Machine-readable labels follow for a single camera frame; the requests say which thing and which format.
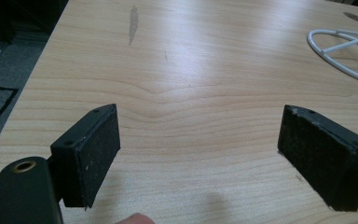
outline gray smudge on table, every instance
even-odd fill
[[[138,8],[136,6],[132,7],[130,14],[130,43],[132,44],[132,40],[135,37],[136,29],[138,29]]]

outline gray floor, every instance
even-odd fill
[[[0,43],[0,132],[48,41],[48,35],[33,25],[14,24],[13,43]]]

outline wooden table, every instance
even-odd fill
[[[47,158],[89,110],[116,103],[122,149],[92,209],[62,207],[66,223],[135,212],[157,223],[358,222],[330,210],[277,153],[285,104],[358,133],[358,80],[306,39],[313,29],[358,31],[343,12],[358,7],[71,0],[0,135],[0,170]],[[336,56],[358,68],[358,47]]]

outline white wire stand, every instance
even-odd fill
[[[313,41],[313,36],[317,34],[325,34],[325,35],[335,35],[344,39],[349,40],[349,42],[336,45],[334,47],[328,48],[328,49],[321,49],[319,48],[315,42]],[[319,54],[325,61],[335,66],[335,68],[339,69],[340,71],[350,75],[351,77],[355,77],[358,79],[358,73],[351,70],[347,66],[339,63],[332,57],[328,55],[328,53],[336,51],[338,49],[345,49],[347,47],[350,47],[352,45],[358,45],[358,32],[353,31],[346,31],[346,30],[313,30],[308,34],[308,42],[310,43],[310,46],[315,50],[316,53]]]

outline wood grain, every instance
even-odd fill
[[[358,15],[322,0],[71,0],[0,135],[0,170],[47,158],[89,110],[116,103],[122,149],[93,208],[62,206],[65,223],[358,223],[277,153],[286,104],[358,133],[358,80],[306,39],[358,31],[346,11]],[[337,57],[358,68],[357,47]]]

